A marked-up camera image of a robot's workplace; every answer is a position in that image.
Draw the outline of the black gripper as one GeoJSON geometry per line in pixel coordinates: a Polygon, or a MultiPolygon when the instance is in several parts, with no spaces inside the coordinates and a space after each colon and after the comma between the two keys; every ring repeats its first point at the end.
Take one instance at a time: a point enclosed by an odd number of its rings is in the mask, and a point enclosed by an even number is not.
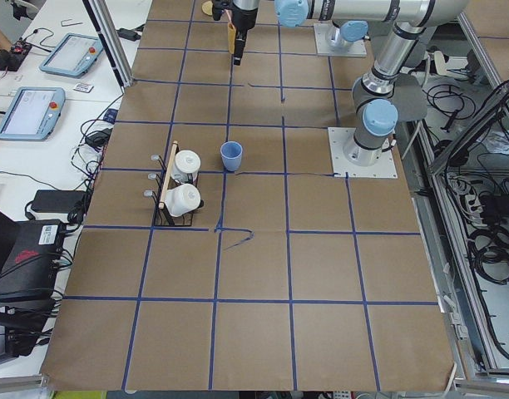
{"type": "Polygon", "coordinates": [[[219,21],[225,10],[232,12],[232,23],[236,27],[233,64],[240,66],[247,40],[247,31],[255,27],[259,0],[212,0],[212,17],[219,21]]]}

